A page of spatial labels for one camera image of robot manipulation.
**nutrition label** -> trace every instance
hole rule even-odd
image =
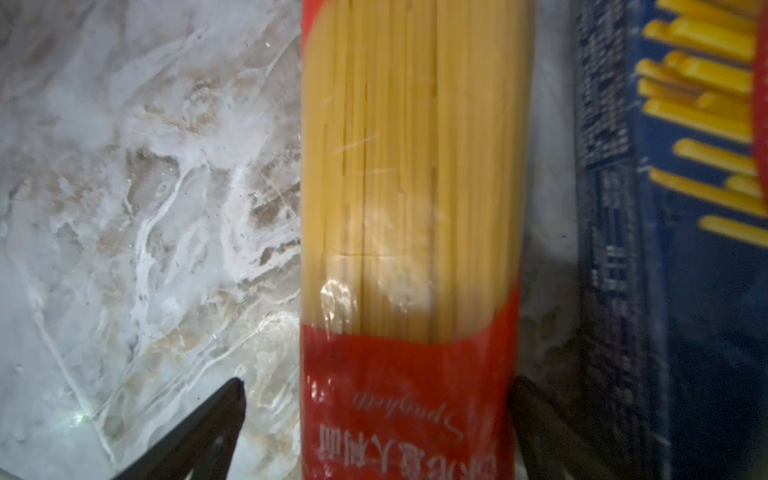
[[[658,394],[651,352],[637,205],[637,159],[627,122],[627,3],[577,2],[578,211],[585,388],[599,440],[643,478],[659,478],[650,419]]]

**plastic packaging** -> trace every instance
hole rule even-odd
[[[511,478],[533,14],[304,2],[304,478]]]

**white marble surface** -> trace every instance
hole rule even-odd
[[[109,478],[238,375],[230,477],[299,477],[300,9],[0,0],[0,468]],[[570,12],[539,10],[520,366],[568,401]]]

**uncooked pasta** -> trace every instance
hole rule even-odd
[[[303,321],[444,343],[518,277],[529,0],[328,0],[303,55]]]

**red label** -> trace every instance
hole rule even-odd
[[[303,477],[512,478],[519,290],[483,332],[419,345],[302,326]]]
[[[320,7],[323,6],[325,0],[304,0],[302,5],[302,17],[301,17],[301,46],[304,47],[306,36],[312,29],[312,23],[315,21],[317,12],[320,11]]]

